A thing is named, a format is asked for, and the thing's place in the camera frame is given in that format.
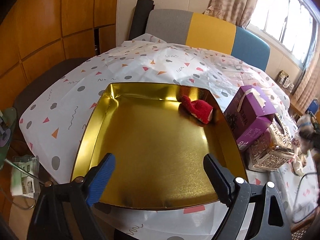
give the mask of yellow chair panel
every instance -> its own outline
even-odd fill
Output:
[[[186,45],[231,54],[236,26],[199,13],[192,15]]]

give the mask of purple box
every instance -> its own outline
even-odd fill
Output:
[[[265,100],[261,107],[253,93],[245,95],[249,89],[255,89]],[[242,97],[240,111],[238,107]],[[248,85],[239,88],[233,100],[224,111],[227,122],[232,129],[240,151],[245,151],[270,126],[276,110],[260,87]]]

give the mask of red cloth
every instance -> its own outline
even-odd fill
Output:
[[[209,123],[208,118],[213,107],[210,106],[206,101],[196,100],[191,102],[189,97],[182,96],[181,103],[188,110],[189,113],[191,113],[201,122],[205,124]]]

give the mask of window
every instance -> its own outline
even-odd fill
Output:
[[[302,0],[258,0],[250,24],[282,43],[305,63],[315,28]]]

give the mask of curtain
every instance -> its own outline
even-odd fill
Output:
[[[303,111],[310,106],[311,101],[320,94],[320,30],[319,25],[317,26],[317,40],[315,51],[310,64],[303,76],[303,79],[298,86],[297,90],[293,94],[298,104],[302,107]]]
[[[212,0],[204,14],[245,28],[256,3],[257,0]]]

